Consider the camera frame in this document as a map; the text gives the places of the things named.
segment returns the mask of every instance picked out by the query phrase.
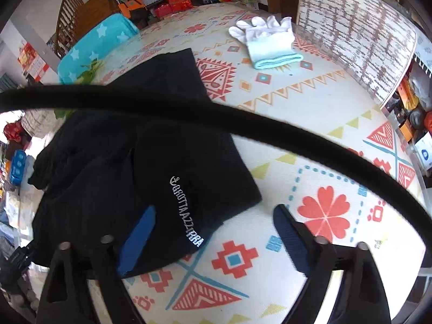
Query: red pixel flower pattern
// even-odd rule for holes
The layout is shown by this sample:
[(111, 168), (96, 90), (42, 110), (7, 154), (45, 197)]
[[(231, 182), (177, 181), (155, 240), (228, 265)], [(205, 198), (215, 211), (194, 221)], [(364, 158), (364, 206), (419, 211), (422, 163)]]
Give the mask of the red pixel flower pattern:
[(345, 195), (339, 195), (333, 201), (334, 191), (332, 186), (318, 189), (318, 201), (311, 196), (303, 198), (303, 205), (297, 211), (303, 217), (310, 218), (305, 224), (310, 232), (317, 236), (321, 235), (333, 242), (333, 236), (343, 239), (346, 236), (346, 229), (349, 228), (349, 221), (340, 215), (349, 210), (349, 202)]
[(196, 31), (200, 31), (205, 28), (207, 24), (198, 23), (195, 25), (191, 25), (190, 27), (187, 27), (184, 31), (185, 33), (195, 33)]

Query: blue cross line pattern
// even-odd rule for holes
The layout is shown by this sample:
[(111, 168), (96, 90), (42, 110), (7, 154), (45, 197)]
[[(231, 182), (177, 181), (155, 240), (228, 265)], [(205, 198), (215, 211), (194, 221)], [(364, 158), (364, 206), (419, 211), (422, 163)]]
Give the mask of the blue cross line pattern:
[(246, 294), (244, 294), (244, 293), (242, 293), (242, 292), (240, 292), (238, 290), (230, 288), (229, 286), (221, 284), (218, 281), (210, 279), (209, 277), (206, 277), (206, 276), (202, 276), (202, 275), (198, 274), (197, 272), (195, 272), (195, 268), (198, 265), (198, 262), (200, 261), (202, 255), (204, 254), (204, 251), (206, 250), (207, 245), (208, 245), (208, 242), (207, 242), (207, 244), (204, 247), (202, 247), (198, 251), (197, 256), (195, 257), (193, 263), (190, 266), (187, 265), (187, 264), (185, 264), (185, 263), (183, 263), (183, 262), (181, 262), (181, 261), (177, 261), (176, 262), (179, 266), (181, 266), (182, 268), (184, 268), (186, 270), (186, 274), (183, 277), (182, 281), (180, 282), (180, 285), (178, 286), (177, 290), (174, 292), (174, 295), (169, 300), (169, 303), (165, 307), (165, 310), (168, 310), (173, 305), (174, 301), (177, 299), (177, 297), (180, 295), (181, 291), (186, 286), (186, 283), (189, 280), (190, 276), (194, 276), (194, 277), (198, 278), (199, 280), (201, 280), (203, 282), (206, 282), (207, 284), (209, 284), (211, 286), (218, 287), (220, 289), (230, 291), (233, 294), (245, 297), (247, 299), (249, 298), (248, 295), (246, 295)]
[(380, 150), (380, 151), (382, 151), (382, 152), (384, 152), (384, 153), (389, 153), (389, 154), (391, 154), (392, 156), (394, 156), (394, 159), (395, 159), (395, 161), (394, 161), (394, 163), (395, 163), (395, 168), (394, 168), (394, 170), (396, 171), (396, 173), (394, 174), (394, 179), (395, 179), (395, 180), (397, 180), (397, 161), (401, 161), (402, 163), (406, 164), (407, 166), (413, 167), (413, 165), (412, 165), (410, 162), (408, 162), (407, 160), (405, 160), (405, 159), (403, 159), (403, 158), (400, 158), (400, 157), (397, 155), (397, 145), (396, 145), (396, 142), (394, 143), (394, 152), (393, 152), (393, 151), (390, 151), (390, 150), (387, 149), (387, 148), (380, 147), (380, 146), (377, 146), (377, 145), (375, 145), (375, 144), (369, 143), (369, 142), (366, 141), (366, 140), (363, 140), (363, 142), (366, 143), (366, 144), (368, 144), (368, 145), (370, 145), (370, 146), (372, 146), (372, 147), (374, 147), (374, 148), (377, 148), (378, 150)]

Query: patterned tablecloth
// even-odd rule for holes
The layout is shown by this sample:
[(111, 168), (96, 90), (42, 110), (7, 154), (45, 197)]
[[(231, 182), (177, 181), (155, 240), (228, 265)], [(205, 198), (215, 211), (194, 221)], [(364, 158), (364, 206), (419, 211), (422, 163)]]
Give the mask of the patterned tablecloth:
[[(150, 57), (190, 47), (213, 101), (290, 122), (350, 148), (424, 204), (399, 138), (367, 92), (338, 64), (297, 37), (294, 49), (303, 61), (253, 69), (245, 46), (229, 36), (228, 27), (254, 15), (216, 4), (163, 20), (111, 52), (95, 82), (108, 84)], [(279, 324), (305, 282), (273, 227), (272, 209), (279, 203), (314, 234), (336, 244), (367, 242), (394, 317), (425, 250), (411, 226), (385, 201), (337, 172), (271, 146), (234, 140), (263, 201), (227, 221), (196, 254), (124, 281), (146, 322)], [(340, 276), (334, 273), (317, 323), (327, 322)], [(97, 284), (89, 284), (102, 323), (109, 323)]]

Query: folded glove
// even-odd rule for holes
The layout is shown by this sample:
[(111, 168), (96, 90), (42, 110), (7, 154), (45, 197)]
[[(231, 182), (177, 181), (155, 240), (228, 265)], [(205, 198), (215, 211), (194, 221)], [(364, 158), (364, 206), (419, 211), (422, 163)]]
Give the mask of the folded glove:
[(279, 67), (303, 59), (291, 48), (294, 41), (291, 17), (285, 17), (280, 24), (275, 16), (270, 16), (267, 21), (253, 17), (251, 24), (238, 21), (236, 26), (230, 27), (228, 32), (247, 46), (255, 69)]

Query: black fabric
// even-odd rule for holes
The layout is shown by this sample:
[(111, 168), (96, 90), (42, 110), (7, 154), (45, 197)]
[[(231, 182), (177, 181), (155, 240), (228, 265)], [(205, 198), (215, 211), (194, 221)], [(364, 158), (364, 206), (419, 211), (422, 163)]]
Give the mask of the black fabric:
[[(153, 57), (112, 84), (210, 101), (190, 49)], [(33, 220), (33, 261), (43, 266), (63, 241), (88, 247), (111, 234), (121, 246), (154, 205), (156, 225), (126, 276), (197, 251), (198, 235), (206, 243), (226, 219), (261, 201), (228, 133), (96, 111), (68, 118), (29, 183), (46, 188)], [(187, 228), (196, 234), (188, 238)]]

